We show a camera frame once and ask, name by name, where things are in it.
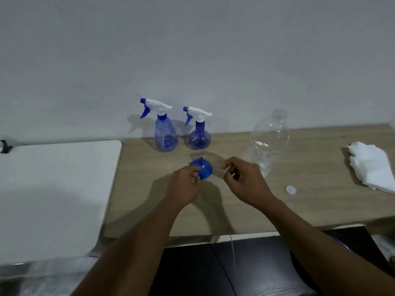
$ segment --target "spray bottle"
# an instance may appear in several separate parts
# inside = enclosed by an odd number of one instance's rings
[[[205,131],[205,117],[212,116],[212,113],[203,111],[202,109],[194,107],[184,107],[183,109],[188,117],[185,125],[189,124],[192,118],[196,119],[196,129],[189,134],[189,144],[193,149],[204,149],[209,146],[211,136],[209,132]]]
[[[155,122],[155,144],[160,151],[172,151],[178,144],[178,136],[173,124],[167,117],[166,110],[173,106],[151,99],[140,99],[144,104],[144,112],[140,118],[146,117],[151,111],[156,111],[158,119]]]

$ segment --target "right hand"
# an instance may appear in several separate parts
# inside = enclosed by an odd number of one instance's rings
[[[257,164],[232,157],[224,161],[221,169],[228,167],[229,169],[225,172],[224,180],[234,195],[241,201],[258,208],[267,201],[276,199],[266,184]]]

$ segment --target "clear plastic bottle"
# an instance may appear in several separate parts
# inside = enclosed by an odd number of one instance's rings
[[[244,159],[258,164],[263,176],[270,172],[288,142],[286,119],[287,112],[276,109],[271,116],[258,122],[251,132]]]

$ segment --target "black cable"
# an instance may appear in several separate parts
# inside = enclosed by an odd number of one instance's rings
[[[229,281],[229,283],[230,283],[230,286],[232,287],[233,293],[235,294],[235,296],[237,296],[236,291],[235,291],[235,289],[234,289],[234,287],[233,287],[232,281],[230,280],[228,274],[226,273],[226,270],[225,270],[224,265],[221,263],[220,258],[218,257],[217,253],[215,252],[215,250],[214,250],[214,248],[213,248],[213,246],[212,246],[211,244],[210,244],[210,248],[211,248],[211,250],[213,251],[213,253],[214,253],[215,257],[217,258],[217,260],[219,261],[219,263],[220,263],[222,269],[224,270],[225,276],[226,276],[226,278],[228,279],[228,281]]]

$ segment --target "white tissue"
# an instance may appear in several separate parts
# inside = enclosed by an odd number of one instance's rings
[[[348,146],[350,165],[364,185],[388,193],[395,193],[395,179],[385,151],[375,145],[366,145],[359,141]]]

